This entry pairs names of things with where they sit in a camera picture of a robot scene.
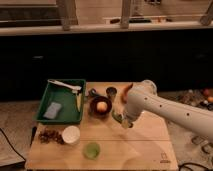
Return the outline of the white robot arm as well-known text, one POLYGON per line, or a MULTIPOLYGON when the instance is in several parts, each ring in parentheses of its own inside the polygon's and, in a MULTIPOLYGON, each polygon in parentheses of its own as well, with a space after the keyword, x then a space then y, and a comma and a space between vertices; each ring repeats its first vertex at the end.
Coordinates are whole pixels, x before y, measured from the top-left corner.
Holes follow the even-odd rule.
POLYGON ((213 112, 159 97, 151 80, 133 85, 125 96, 123 116, 130 123, 135 122, 143 111, 148 111, 213 143, 213 112))

